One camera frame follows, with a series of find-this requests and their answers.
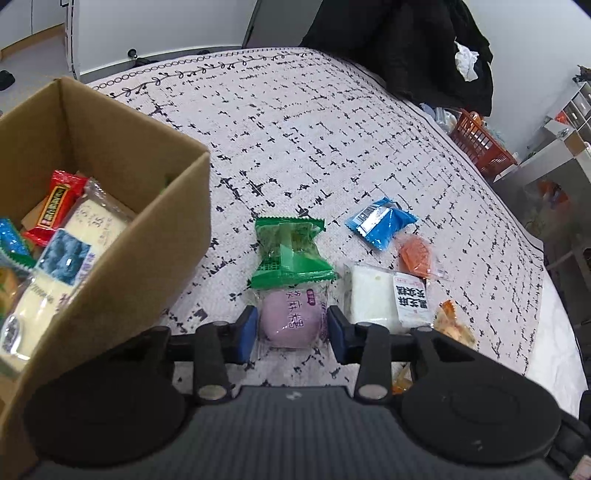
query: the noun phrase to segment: red plastic basket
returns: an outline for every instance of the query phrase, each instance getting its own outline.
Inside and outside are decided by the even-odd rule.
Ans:
[[[513,156],[465,110],[462,110],[450,137],[487,180],[494,180],[509,166],[517,164]]]

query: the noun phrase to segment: floor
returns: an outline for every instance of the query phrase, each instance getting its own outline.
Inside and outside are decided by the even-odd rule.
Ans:
[[[16,82],[0,92],[0,111],[6,113],[55,78],[68,72],[63,39],[52,37],[0,60],[0,70],[8,70]]]

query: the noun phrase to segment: purple snack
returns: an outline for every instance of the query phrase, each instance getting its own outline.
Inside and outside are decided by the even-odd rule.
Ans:
[[[318,338],[322,303],[314,290],[278,290],[262,302],[261,327],[272,346],[306,348]]]

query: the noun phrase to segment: white door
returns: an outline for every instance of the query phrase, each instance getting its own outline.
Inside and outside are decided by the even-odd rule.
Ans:
[[[12,0],[0,11],[0,50],[31,35],[31,0]]]
[[[33,0],[33,33],[64,23],[66,6],[67,0]]]

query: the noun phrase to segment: red candy wrapper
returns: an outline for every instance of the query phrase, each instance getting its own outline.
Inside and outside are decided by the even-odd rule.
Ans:
[[[23,233],[23,237],[46,247],[76,200],[82,196],[87,180],[86,177],[55,170],[51,176],[49,197],[39,220],[33,228]]]

